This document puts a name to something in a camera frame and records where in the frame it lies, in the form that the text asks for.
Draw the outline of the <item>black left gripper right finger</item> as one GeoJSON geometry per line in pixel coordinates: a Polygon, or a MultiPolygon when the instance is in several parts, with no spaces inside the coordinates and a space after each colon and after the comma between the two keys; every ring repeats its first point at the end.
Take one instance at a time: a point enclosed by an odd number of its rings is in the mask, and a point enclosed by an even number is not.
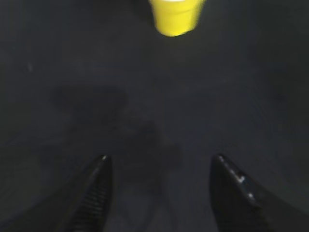
{"type": "Polygon", "coordinates": [[[220,232],[263,232],[265,220],[248,177],[225,155],[211,159],[209,191],[211,208],[220,232]]]}

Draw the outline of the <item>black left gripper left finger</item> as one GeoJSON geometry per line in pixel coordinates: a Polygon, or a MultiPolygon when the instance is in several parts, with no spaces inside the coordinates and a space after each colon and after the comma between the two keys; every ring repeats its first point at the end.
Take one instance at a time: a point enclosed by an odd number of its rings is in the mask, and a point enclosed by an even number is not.
{"type": "Polygon", "coordinates": [[[112,158],[100,156],[63,186],[58,232],[101,232],[112,198],[112,158]]]}

